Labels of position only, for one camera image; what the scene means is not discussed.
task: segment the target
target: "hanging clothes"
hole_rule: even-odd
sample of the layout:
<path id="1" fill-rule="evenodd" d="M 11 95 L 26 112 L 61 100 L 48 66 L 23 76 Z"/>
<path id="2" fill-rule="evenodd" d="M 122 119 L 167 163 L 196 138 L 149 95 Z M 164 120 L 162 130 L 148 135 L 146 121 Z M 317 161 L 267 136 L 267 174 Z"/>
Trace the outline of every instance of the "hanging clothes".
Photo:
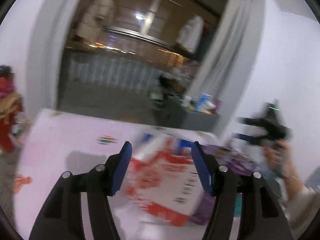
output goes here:
<path id="1" fill-rule="evenodd" d="M 201 36 L 199 45 L 197 47 L 196 52 L 193 55 L 193 60 L 197 62 L 201 62 L 204 58 L 204 55 L 209 49 L 211 41 L 213 40 L 213 36 L 216 32 L 216 27 L 204 28 L 204 32 Z"/>
<path id="2" fill-rule="evenodd" d="M 96 42 L 101 29 L 111 25 L 114 18 L 116 0 L 95 0 L 84 13 L 76 35 L 89 42 Z"/>
<path id="3" fill-rule="evenodd" d="M 186 51 L 194 53 L 200 42 L 203 26 L 203 19 L 195 15 L 180 29 L 176 42 Z"/>

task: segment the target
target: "person's hand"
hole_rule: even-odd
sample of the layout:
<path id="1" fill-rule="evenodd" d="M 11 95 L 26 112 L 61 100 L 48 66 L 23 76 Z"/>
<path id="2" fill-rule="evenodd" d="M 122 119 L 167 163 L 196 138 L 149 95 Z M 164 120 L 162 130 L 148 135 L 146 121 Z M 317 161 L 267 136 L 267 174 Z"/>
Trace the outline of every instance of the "person's hand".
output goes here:
<path id="1" fill-rule="evenodd" d="M 294 166 L 291 162 L 291 149 L 289 143 L 285 140 L 279 140 L 276 142 L 281 148 L 284 149 L 281 156 L 277 150 L 271 149 L 270 147 L 263 148 L 263 155 L 270 169 L 274 166 L 279 165 L 282 162 L 282 158 L 285 158 L 285 163 L 283 163 L 284 175 L 290 176 L 293 173 Z"/>
<path id="2" fill-rule="evenodd" d="M 291 160 L 291 150 L 289 144 L 285 140 L 279 140 L 276 142 L 281 148 L 285 151 L 285 158 L 287 161 Z M 267 164 L 270 168 L 274 167 L 275 165 L 279 164 L 282 160 L 282 156 L 279 155 L 277 150 L 271 149 L 270 147 L 263 148 L 263 155 L 266 158 Z"/>

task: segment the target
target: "white wall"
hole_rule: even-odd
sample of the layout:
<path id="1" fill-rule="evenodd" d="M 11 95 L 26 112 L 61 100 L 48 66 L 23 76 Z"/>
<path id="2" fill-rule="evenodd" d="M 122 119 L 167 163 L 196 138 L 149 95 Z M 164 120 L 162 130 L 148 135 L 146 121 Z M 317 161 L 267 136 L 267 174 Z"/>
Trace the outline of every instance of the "white wall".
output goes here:
<path id="1" fill-rule="evenodd" d="M 0 64 L 11 65 L 34 118 L 55 107 L 60 59 L 79 0 L 16 0 L 0 26 Z"/>
<path id="2" fill-rule="evenodd" d="M 17 91 L 29 112 L 26 62 L 34 21 L 45 0 L 16 0 L 0 25 L 0 64 L 13 67 Z"/>
<path id="3" fill-rule="evenodd" d="M 293 131 L 294 161 L 303 179 L 320 166 L 320 25 L 282 13 L 279 50 L 285 85 L 279 97 L 282 115 Z"/>
<path id="4" fill-rule="evenodd" d="M 255 64 L 246 89 L 234 109 L 228 125 L 222 129 L 221 141 L 233 132 L 242 132 L 238 116 L 250 117 L 264 102 L 280 100 L 284 123 L 293 130 L 291 140 L 294 163 L 302 179 L 320 165 L 320 143 L 317 140 L 320 111 L 320 25 L 315 20 L 281 10 L 276 0 L 265 0 L 264 28 Z M 236 79 L 227 87 L 236 87 Z"/>

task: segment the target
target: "metal screw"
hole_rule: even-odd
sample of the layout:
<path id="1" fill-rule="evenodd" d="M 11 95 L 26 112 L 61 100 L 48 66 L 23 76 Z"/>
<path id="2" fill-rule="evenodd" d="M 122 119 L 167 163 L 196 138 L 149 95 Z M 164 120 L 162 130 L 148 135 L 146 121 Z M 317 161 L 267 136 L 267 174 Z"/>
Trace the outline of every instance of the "metal screw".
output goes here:
<path id="1" fill-rule="evenodd" d="M 221 166 L 219 166 L 219 171 L 227 172 L 228 168 L 227 168 L 227 166 L 221 165 Z"/>
<path id="2" fill-rule="evenodd" d="M 253 173 L 253 176 L 254 176 L 255 178 L 257 178 L 257 179 L 260 179 L 260 178 L 261 178 L 261 173 L 255 171 L 255 172 Z"/>
<path id="3" fill-rule="evenodd" d="M 70 173 L 69 171 L 65 171 L 64 173 L 62 173 L 62 177 L 63 177 L 64 179 L 69 178 L 70 175 L 71 175 L 71 173 Z"/>
<path id="4" fill-rule="evenodd" d="M 97 167 L 96 167 L 96 170 L 97 171 L 104 171 L 105 169 L 105 166 L 103 164 L 99 164 Z"/>

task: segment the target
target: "red and white box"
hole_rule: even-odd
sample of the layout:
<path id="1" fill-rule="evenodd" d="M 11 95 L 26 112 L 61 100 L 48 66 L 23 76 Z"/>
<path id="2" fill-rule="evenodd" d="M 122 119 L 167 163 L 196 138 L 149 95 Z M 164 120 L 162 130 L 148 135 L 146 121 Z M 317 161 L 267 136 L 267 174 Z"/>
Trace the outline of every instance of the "red and white box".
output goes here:
<path id="1" fill-rule="evenodd" d="M 191 148 L 179 149 L 178 140 L 159 134 L 137 150 L 129 164 L 126 194 L 145 212 L 183 226 L 198 207 L 203 189 Z"/>

